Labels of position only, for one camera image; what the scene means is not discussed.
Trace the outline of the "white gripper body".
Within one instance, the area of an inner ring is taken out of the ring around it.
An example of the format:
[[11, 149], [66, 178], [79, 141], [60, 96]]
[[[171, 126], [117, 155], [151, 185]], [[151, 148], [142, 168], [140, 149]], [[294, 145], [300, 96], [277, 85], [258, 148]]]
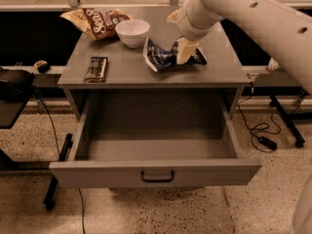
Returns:
[[203, 39], [223, 17], [209, 11], [200, 0], [187, 0], [177, 10], [177, 28], [190, 41]]

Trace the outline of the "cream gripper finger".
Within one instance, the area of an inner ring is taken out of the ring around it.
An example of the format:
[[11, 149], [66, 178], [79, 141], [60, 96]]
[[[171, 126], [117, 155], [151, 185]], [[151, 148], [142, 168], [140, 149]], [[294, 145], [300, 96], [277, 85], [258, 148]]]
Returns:
[[196, 49], [199, 47], [198, 41], [190, 41], [181, 37], [177, 41], [177, 55], [176, 63], [184, 64], [189, 58], [196, 52]]
[[178, 10], [173, 11], [167, 16], [167, 22], [178, 24]]

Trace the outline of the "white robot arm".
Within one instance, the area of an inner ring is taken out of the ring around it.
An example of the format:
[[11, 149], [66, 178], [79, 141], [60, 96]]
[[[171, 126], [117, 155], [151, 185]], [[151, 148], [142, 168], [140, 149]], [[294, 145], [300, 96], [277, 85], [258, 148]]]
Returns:
[[276, 0], [187, 0], [168, 16], [181, 36], [203, 39], [230, 20], [312, 93], [312, 19]]

